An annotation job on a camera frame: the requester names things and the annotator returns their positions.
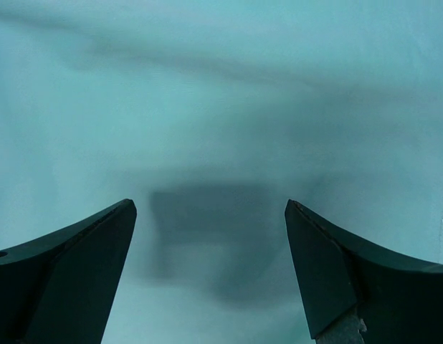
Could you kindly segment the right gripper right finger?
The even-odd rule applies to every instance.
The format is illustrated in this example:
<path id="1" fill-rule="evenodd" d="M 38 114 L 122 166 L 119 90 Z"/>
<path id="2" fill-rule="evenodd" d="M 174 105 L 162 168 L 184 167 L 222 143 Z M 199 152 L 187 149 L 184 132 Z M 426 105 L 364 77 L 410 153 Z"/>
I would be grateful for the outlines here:
<path id="1" fill-rule="evenodd" d="M 296 201 L 287 236 L 317 343 L 443 343 L 443 264 L 384 248 Z"/>

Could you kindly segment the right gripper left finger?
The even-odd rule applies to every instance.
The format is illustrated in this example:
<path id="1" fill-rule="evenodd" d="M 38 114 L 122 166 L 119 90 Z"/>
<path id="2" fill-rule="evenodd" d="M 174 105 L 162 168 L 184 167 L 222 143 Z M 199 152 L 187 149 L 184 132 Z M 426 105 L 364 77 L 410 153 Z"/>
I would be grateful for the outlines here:
<path id="1" fill-rule="evenodd" d="M 124 199 L 0 250 L 0 343 L 101 343 L 136 217 Z"/>

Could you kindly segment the teal t-shirt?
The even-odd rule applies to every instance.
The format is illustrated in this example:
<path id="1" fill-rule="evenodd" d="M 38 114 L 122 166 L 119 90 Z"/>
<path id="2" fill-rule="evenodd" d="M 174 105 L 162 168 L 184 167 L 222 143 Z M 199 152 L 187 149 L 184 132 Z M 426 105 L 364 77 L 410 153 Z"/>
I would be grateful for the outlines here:
<path id="1" fill-rule="evenodd" d="M 443 264 L 443 1 L 0 1 L 0 249 L 126 198 L 104 343 L 309 343 L 289 199 Z"/>

